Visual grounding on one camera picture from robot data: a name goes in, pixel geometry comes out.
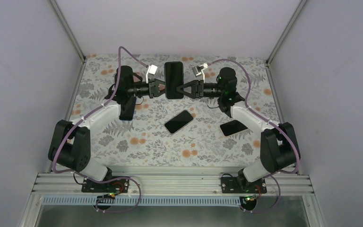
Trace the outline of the blue phone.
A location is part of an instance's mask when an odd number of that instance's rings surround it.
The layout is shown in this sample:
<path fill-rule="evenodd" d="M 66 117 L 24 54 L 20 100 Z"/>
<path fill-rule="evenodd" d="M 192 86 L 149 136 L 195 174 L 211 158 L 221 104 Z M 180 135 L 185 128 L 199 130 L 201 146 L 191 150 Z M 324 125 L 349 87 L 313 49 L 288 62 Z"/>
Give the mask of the blue phone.
<path fill-rule="evenodd" d="M 132 96 L 121 104 L 121 112 L 119 115 L 120 120 L 131 121 L 133 119 L 136 107 L 136 100 L 137 98 L 135 96 Z"/>

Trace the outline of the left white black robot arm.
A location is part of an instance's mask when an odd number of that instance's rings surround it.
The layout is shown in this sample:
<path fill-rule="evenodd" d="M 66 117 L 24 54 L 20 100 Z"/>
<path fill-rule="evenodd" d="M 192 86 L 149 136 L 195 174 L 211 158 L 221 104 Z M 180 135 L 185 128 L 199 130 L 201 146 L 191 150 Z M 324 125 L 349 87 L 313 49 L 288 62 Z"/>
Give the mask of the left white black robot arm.
<path fill-rule="evenodd" d="M 121 66 L 114 75 L 115 83 L 108 89 L 104 102 L 85 116 L 73 121 L 56 123 L 48 151 L 52 170 L 59 173 L 56 165 L 66 167 L 94 182 L 98 190 L 105 192 L 112 187 L 112 171 L 91 157 L 91 135 L 109 122 L 133 118 L 138 97 L 159 97 L 165 93 L 165 82 L 149 79 L 157 67 L 150 65 L 144 78 L 133 72 L 130 66 Z"/>

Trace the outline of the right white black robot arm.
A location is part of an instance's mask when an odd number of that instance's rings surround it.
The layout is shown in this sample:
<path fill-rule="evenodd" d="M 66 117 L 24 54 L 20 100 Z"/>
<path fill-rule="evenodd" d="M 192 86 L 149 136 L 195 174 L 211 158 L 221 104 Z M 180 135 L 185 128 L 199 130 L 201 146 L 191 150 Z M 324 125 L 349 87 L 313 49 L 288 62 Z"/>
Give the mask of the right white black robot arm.
<path fill-rule="evenodd" d="M 190 98 L 217 98 L 221 112 L 242 123 L 260 137 L 259 160 L 241 169 L 236 177 L 238 189 L 249 192 L 260 179 L 283 171 L 290 165 L 298 165 L 300 153 L 292 124 L 277 123 L 261 115 L 247 104 L 237 92 L 237 77 L 234 69 L 220 70 L 216 83 L 193 80 L 176 89 Z"/>

